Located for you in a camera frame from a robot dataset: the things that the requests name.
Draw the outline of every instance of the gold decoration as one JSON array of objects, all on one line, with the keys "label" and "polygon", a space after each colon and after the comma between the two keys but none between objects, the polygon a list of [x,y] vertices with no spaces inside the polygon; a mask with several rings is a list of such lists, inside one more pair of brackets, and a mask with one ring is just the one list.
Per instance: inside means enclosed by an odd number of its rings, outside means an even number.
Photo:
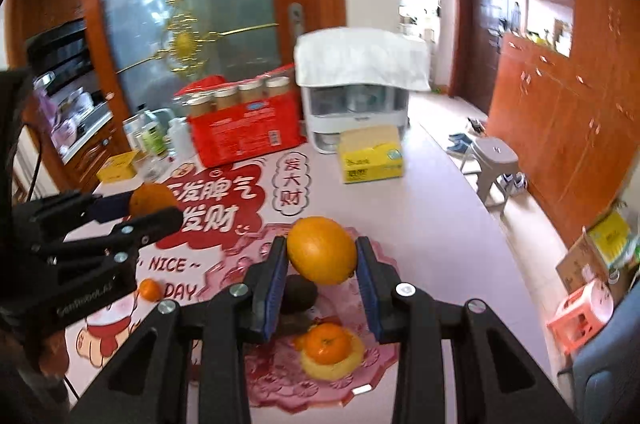
[{"label": "gold decoration", "polygon": [[172,15],[164,26],[161,39],[162,48],[152,56],[117,71],[116,74],[121,74],[149,61],[164,60],[172,72],[177,72],[185,78],[190,78],[191,76],[197,78],[207,63],[207,60],[202,58],[202,49],[205,43],[215,43],[225,36],[278,25],[277,23],[265,23],[263,25],[229,30],[228,32],[209,32],[201,36],[196,28],[198,19],[185,9],[185,1],[166,0],[165,2],[172,8]]}]

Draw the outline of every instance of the gray stool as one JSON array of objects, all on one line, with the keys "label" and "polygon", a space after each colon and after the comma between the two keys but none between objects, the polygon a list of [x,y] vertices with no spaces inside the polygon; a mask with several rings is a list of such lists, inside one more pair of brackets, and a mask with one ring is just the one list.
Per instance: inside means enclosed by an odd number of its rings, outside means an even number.
[{"label": "gray stool", "polygon": [[[470,160],[475,160],[480,165],[480,171],[467,171],[463,168]],[[460,163],[460,171],[463,175],[478,176],[478,197],[489,210],[500,209],[500,214],[504,213],[504,207],[513,191],[515,180],[511,181],[505,190],[499,183],[498,177],[503,174],[515,175],[518,171],[518,156],[507,144],[495,137],[477,138],[466,150],[465,156]],[[495,184],[502,195],[504,201],[498,204],[487,205],[489,191],[492,184]]]}]

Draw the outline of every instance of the white cloth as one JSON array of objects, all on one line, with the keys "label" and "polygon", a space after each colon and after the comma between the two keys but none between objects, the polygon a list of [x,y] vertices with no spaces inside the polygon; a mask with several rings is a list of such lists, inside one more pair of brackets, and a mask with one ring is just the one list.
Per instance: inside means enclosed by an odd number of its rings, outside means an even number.
[{"label": "white cloth", "polygon": [[296,83],[382,84],[424,92],[430,90],[430,57],[420,38],[372,28],[319,30],[298,38]]}]

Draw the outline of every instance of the shoe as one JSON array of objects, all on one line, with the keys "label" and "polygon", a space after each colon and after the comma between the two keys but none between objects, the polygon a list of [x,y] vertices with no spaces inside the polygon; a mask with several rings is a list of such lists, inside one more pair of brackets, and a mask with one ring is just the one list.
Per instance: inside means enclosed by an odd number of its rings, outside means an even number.
[{"label": "shoe", "polygon": [[454,133],[453,135],[449,135],[449,140],[451,142],[462,141],[465,144],[473,143],[473,141],[471,140],[471,137],[469,137],[466,133]]},{"label": "shoe", "polygon": [[469,144],[459,140],[453,146],[449,146],[447,148],[447,153],[449,155],[462,157],[466,153],[466,150],[468,147],[469,147]]},{"label": "shoe", "polygon": [[500,184],[505,191],[508,191],[508,187],[511,185],[511,182],[515,180],[514,188],[511,191],[511,196],[516,197],[519,194],[522,194],[527,190],[527,178],[524,176],[524,173],[517,173],[515,178],[513,175],[501,175],[498,177],[498,184]]},{"label": "shoe", "polygon": [[483,135],[484,134],[484,125],[480,120],[477,119],[472,119],[471,117],[467,117],[470,127],[469,127],[469,133],[473,133],[476,135]]}]

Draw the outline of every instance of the avocado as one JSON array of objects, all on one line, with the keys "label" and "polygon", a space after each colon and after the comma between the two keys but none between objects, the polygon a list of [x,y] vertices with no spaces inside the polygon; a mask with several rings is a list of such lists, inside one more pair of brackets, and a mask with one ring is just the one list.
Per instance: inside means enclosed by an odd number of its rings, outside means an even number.
[{"label": "avocado", "polygon": [[282,296],[281,314],[295,314],[309,310],[318,298],[318,287],[299,274],[287,276]]}]

